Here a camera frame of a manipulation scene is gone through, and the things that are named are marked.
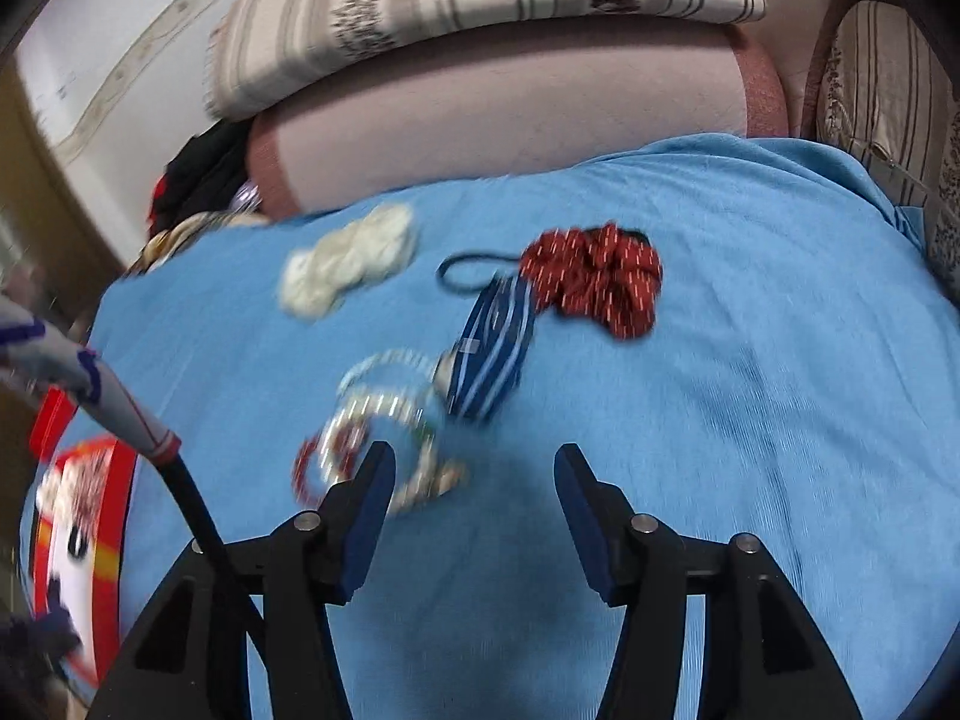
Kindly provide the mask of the dark clothes pile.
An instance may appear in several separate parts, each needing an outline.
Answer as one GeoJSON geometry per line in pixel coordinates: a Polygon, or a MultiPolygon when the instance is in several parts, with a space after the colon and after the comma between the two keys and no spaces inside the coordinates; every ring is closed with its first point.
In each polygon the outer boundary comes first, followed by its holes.
{"type": "Polygon", "coordinates": [[[249,179],[247,144],[254,121],[219,121],[190,138],[153,190],[148,232],[171,231],[190,216],[228,208],[249,179]]]}

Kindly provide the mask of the striped pillow at right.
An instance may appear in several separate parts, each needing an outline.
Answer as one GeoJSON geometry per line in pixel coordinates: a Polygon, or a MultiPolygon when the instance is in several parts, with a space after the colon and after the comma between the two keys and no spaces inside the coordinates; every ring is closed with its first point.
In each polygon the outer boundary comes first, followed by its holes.
{"type": "Polygon", "coordinates": [[[958,91],[903,8],[861,2],[833,37],[817,135],[848,151],[923,239],[958,293],[958,91]]]}

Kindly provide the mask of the light blue bed blanket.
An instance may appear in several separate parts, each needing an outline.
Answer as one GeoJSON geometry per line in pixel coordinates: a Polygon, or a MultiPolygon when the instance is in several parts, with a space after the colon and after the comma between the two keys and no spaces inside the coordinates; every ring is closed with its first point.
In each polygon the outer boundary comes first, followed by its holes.
{"type": "Polygon", "coordinates": [[[766,544],[869,718],[900,715],[958,622],[958,312],[921,216],[864,167],[793,138],[674,138],[565,171],[407,188],[397,277],[303,322],[291,252],[368,213],[206,234],[104,294],[91,343],[184,443],[226,539],[293,515],[291,466],[343,374],[386,349],[438,356],[470,312],[436,278],[467,250],[549,229],[643,231],[664,281],[651,332],[544,314],[482,426],[441,422],[466,483],[395,517],[331,614],[359,718],[589,718],[622,618],[587,586],[553,486],[581,447],[675,532],[766,544]]]}

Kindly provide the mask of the red polka dot scrunchie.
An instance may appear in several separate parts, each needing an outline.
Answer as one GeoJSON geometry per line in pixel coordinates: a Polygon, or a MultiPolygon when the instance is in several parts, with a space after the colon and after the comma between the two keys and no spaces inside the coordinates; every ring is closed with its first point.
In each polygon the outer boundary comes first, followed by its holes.
{"type": "Polygon", "coordinates": [[[589,319],[617,340],[651,332],[664,270],[643,231],[613,223],[544,232],[524,250],[519,275],[539,312],[589,319]]]}

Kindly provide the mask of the blue striped strap watch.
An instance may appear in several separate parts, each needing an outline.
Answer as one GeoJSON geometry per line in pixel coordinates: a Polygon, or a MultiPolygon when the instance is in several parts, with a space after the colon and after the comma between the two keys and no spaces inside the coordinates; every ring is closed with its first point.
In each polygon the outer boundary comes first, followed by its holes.
{"type": "Polygon", "coordinates": [[[451,348],[449,416],[480,422],[493,418],[519,385],[535,319],[532,284],[521,275],[494,278],[482,289],[451,348]]]}

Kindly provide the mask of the red jewelry tray box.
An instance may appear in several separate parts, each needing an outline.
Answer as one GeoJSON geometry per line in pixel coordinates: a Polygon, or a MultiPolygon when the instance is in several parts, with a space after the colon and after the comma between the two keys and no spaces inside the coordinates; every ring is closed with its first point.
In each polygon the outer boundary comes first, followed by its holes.
{"type": "Polygon", "coordinates": [[[68,663],[92,688],[121,648],[119,578],[137,460],[115,437],[83,440],[46,466],[34,496],[32,609],[67,612],[80,640],[68,663]]]}

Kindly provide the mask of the red box lid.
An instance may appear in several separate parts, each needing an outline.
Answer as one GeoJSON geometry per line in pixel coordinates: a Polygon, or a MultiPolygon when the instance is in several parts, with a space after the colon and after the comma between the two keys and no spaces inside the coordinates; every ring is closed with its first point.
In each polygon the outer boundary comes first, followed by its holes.
{"type": "Polygon", "coordinates": [[[49,463],[76,413],[76,403],[64,390],[50,387],[44,394],[32,423],[28,449],[39,463],[49,463]]]}

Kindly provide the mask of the cream white scrunchie on blanket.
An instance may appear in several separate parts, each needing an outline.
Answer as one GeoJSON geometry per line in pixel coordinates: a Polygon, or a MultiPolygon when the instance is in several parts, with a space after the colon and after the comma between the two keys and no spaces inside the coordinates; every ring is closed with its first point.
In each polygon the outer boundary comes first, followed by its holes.
{"type": "Polygon", "coordinates": [[[281,309],[317,320],[337,309],[352,289],[381,283],[415,257],[415,213],[406,203],[381,203],[368,215],[320,236],[288,255],[278,283],[281,309]]]}

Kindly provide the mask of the pink mauve bolster cushion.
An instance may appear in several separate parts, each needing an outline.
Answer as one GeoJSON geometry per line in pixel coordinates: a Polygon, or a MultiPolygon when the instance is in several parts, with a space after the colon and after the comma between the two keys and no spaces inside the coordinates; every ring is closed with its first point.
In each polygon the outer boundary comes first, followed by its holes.
{"type": "Polygon", "coordinates": [[[285,220],[679,135],[789,130],[773,60],[742,29],[569,18],[458,32],[322,78],[257,115],[247,171],[263,213],[285,220]]]}

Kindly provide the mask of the patterned brown scarf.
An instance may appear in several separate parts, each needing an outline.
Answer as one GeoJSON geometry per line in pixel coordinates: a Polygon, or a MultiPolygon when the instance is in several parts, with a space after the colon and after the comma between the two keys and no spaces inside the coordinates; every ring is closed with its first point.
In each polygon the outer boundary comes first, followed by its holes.
{"type": "Polygon", "coordinates": [[[160,268],[166,262],[190,249],[205,234],[231,229],[231,227],[267,226],[270,220],[252,211],[204,211],[176,224],[172,229],[161,231],[149,239],[137,260],[124,271],[124,277],[141,277],[160,268]]]}

